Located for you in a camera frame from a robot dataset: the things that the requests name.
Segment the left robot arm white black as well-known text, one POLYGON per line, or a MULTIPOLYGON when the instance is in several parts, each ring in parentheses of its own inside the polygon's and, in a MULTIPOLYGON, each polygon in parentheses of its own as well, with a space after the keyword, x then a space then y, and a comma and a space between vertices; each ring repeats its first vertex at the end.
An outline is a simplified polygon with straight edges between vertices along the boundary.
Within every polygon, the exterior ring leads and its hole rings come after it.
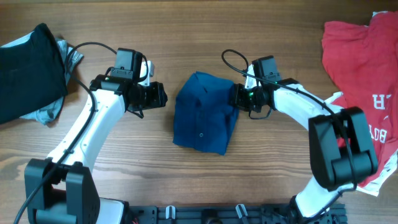
POLYGON ((46 159, 31 159, 25 168, 27 199, 20 211, 30 223, 134 223, 129 203, 101 198, 92 171, 115 124, 129 112, 166 105, 164 86, 151 82, 154 65, 138 51, 119 48, 105 74, 85 88, 88 99, 63 141, 46 159))

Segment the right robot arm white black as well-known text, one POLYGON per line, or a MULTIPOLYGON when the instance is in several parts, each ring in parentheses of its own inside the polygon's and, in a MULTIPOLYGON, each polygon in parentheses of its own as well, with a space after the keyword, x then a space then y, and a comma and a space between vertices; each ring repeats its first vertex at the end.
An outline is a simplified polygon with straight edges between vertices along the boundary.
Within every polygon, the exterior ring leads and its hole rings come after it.
POLYGON ((293 196, 286 211, 289 223, 310 223, 326 214, 345 192, 377 172, 378 160, 364 112, 342 108, 311 94, 293 78, 266 72, 272 57, 259 58, 240 70, 246 82, 236 84, 231 104, 260 112, 265 105, 284 113, 308 131, 312 178, 293 196))

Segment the blue t-shirt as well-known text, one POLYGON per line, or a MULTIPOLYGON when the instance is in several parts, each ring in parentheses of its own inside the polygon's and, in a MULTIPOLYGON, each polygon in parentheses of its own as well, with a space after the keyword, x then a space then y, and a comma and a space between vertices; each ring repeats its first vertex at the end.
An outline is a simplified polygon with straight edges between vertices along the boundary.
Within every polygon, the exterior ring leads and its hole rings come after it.
POLYGON ((225 155, 239 114, 229 104, 233 90, 231 80, 193 73, 176 97, 173 143, 225 155))

